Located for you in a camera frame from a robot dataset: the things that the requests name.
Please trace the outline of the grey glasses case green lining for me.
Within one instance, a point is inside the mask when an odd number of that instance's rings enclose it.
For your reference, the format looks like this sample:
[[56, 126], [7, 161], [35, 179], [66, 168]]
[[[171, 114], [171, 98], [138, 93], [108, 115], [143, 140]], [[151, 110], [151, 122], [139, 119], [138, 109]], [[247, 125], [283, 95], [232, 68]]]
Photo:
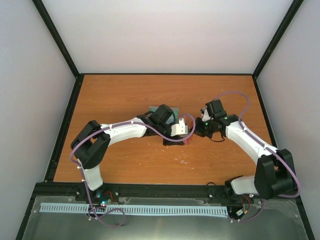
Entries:
[[[148, 110], [151, 112], [155, 112], [159, 106], [149, 106]], [[179, 108], [177, 107], [170, 107], [173, 111], [173, 114], [170, 115], [169, 119], [166, 121], [167, 124], [176, 123], [177, 117], [179, 116]]]

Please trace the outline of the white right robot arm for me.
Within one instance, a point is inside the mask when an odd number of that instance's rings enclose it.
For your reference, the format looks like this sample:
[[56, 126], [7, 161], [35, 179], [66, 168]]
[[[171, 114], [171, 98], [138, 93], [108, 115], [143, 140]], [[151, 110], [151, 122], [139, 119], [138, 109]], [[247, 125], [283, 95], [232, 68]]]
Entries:
[[195, 120], [195, 134], [211, 138], [220, 133], [237, 144], [254, 162], [253, 176], [237, 176], [225, 182], [233, 195], [254, 195], [265, 200], [274, 197], [295, 198], [298, 180], [293, 155], [262, 140], [235, 114], [228, 115], [219, 99], [206, 103]]

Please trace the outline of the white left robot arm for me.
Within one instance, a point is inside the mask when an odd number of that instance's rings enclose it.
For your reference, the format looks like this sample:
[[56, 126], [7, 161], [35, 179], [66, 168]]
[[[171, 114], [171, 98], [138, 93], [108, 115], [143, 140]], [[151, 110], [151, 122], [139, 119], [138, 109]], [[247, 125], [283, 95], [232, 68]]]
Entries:
[[163, 138], [164, 146], [183, 145], [183, 138], [188, 134], [185, 119], [178, 118], [174, 110], [165, 104], [149, 108], [146, 113], [128, 121], [112, 124], [89, 121], [70, 145], [88, 187], [86, 195], [95, 202], [103, 198], [100, 163], [111, 145], [156, 135]]

